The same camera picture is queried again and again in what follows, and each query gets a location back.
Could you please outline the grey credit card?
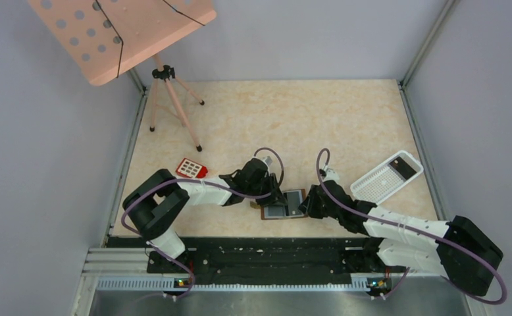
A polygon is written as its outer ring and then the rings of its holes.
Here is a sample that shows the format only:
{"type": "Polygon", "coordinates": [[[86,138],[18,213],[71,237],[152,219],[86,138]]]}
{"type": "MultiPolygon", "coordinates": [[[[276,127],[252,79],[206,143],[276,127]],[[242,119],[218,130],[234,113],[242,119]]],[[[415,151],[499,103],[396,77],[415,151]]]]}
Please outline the grey credit card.
{"type": "Polygon", "coordinates": [[[304,190],[289,190],[284,192],[287,205],[285,208],[285,216],[287,218],[302,218],[305,213],[299,209],[304,200],[304,190]]]}

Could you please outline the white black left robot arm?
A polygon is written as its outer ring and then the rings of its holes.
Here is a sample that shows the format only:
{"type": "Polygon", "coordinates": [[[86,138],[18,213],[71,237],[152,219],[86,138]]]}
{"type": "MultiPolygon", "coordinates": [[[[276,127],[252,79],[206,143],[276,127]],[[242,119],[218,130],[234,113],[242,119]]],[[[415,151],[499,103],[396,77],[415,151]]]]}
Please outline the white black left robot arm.
{"type": "Polygon", "coordinates": [[[250,159],[242,169],[213,178],[178,178],[160,169],[122,203],[124,219],[155,250],[176,259],[186,247],[172,224],[183,208],[196,205],[222,207],[253,199],[261,207],[287,204],[278,179],[269,171],[270,159],[250,159]]]}

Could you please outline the black credit card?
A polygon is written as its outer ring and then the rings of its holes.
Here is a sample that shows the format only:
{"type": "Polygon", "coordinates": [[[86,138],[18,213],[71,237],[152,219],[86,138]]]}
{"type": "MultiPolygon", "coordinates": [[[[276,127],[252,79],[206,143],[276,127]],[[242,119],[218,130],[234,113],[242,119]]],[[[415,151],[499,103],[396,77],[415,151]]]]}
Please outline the black credit card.
{"type": "Polygon", "coordinates": [[[403,181],[407,181],[417,174],[417,171],[402,157],[392,159],[388,165],[403,181]]]}

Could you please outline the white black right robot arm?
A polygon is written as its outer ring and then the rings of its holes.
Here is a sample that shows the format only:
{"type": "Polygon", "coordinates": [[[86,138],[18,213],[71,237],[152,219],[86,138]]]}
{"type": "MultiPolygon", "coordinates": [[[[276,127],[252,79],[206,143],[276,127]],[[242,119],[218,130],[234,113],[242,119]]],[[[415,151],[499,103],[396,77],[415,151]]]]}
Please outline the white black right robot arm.
{"type": "Polygon", "coordinates": [[[313,185],[299,210],[314,219],[333,218],[346,230],[369,237],[366,263],[436,273],[458,289],[485,296],[503,252],[470,219],[430,221],[402,215],[370,201],[351,199],[334,180],[313,185]]]}

